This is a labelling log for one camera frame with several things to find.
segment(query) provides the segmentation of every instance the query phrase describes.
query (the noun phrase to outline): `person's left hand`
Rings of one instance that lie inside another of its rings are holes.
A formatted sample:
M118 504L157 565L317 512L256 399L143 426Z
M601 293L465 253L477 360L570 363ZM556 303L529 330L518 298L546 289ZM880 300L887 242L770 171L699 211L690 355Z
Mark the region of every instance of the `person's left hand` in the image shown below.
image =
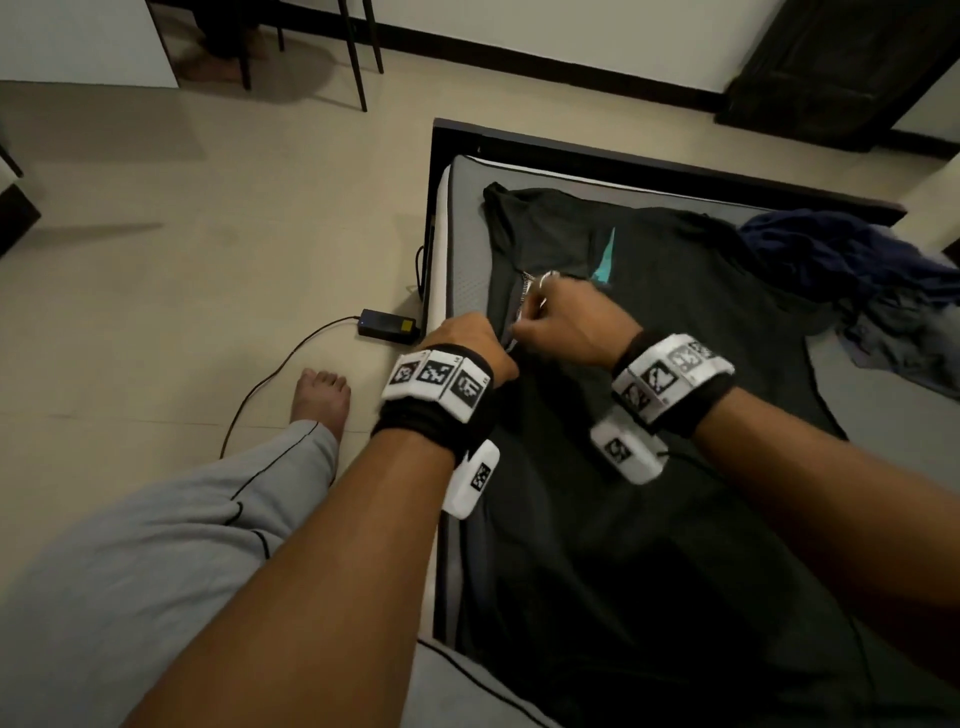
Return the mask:
M482 313L472 311L447 319L420 342L418 350L430 349L438 344L457 344L480 354L493 369L494 387L516 379L520 374L516 362L503 351L490 321Z

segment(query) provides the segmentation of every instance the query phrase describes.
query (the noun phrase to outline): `tile floor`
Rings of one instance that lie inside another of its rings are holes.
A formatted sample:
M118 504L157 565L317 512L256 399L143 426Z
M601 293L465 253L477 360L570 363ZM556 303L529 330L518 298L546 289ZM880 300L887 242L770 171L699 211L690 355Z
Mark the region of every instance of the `tile floor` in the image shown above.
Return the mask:
M183 16L164 13L182 47ZM0 589L85 513L216 457L240 399L307 332L416 310L434 117L888 200L940 166L390 51L381 77L362 59L368 114L344 44L296 34L254 64L251 95L0 84L0 129L43 212L0 258ZM346 464L395 353L350 326L323 334L230 449L284 426L309 364L350 378Z

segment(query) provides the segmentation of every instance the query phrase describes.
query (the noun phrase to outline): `black bed frame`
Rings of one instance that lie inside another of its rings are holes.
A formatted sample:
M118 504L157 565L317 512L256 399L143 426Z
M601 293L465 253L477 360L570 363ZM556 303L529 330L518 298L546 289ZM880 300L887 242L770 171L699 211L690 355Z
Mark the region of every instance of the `black bed frame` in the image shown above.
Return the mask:
M458 155L735 205L848 212L875 225L891 226L906 214L906 209L896 203L717 172L660 159L636 157L526 134L501 132L459 121L435 119L430 145L430 180L423 233L425 255L422 257L420 277L423 281L424 324L430 296L430 260L433 253L437 188L444 169ZM451 622L448 620L444 599L447 588L445 566L451 551L451 539L457 538L460 529L451 524L451 521L452 517L446 513L441 514L437 538L437 598L434 604L433 631L436 639L453 646L455 635L447 634Z

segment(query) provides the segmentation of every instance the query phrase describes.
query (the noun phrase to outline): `clothing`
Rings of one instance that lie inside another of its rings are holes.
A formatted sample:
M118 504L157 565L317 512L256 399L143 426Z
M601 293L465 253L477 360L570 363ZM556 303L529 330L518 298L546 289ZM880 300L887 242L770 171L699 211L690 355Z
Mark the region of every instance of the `clothing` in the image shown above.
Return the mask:
M261 0L196 0L193 17L210 55L235 59L244 50L244 33L259 26L262 10Z
M120 725L324 499L337 450L324 426L296 422L64 534L0 605L0 725ZM461 670L552 725L484 669L430 641L417 646L402 724L536 724Z
M740 386L843 436L804 342L831 324L830 307L731 261L725 241L742 247L731 226L556 190L492 185L484 197L498 333L520 270L589 278L615 229L604 290L616 303L695 336ZM612 406L607 373L522 347L514 357L520 377L501 389L492 436L500 464L462 524L458 649L568 728L638 711L691 725L960 711L960 696L852 620L689 442L662 432L663 474L640 487L620 477L588 437Z
M960 303L960 270L841 212L758 215L730 253L776 286L835 303L853 362L960 400L960 336L941 308Z
M908 288L934 304L960 303L960 270L843 212L769 212L743 225L740 235L764 279L812 301L863 303L889 288Z

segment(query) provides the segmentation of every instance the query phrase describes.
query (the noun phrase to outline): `hand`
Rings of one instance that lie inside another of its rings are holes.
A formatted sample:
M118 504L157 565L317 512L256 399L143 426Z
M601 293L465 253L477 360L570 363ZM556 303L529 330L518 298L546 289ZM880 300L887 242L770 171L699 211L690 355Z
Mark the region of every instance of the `hand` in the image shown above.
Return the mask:
M473 311L447 319L420 342L418 349L429 349L437 344L457 344L480 354L493 369L494 387L516 379L520 374L516 362L503 351L490 321L482 313Z
M513 336L560 359L610 370L641 331L589 281L554 275L534 283Z

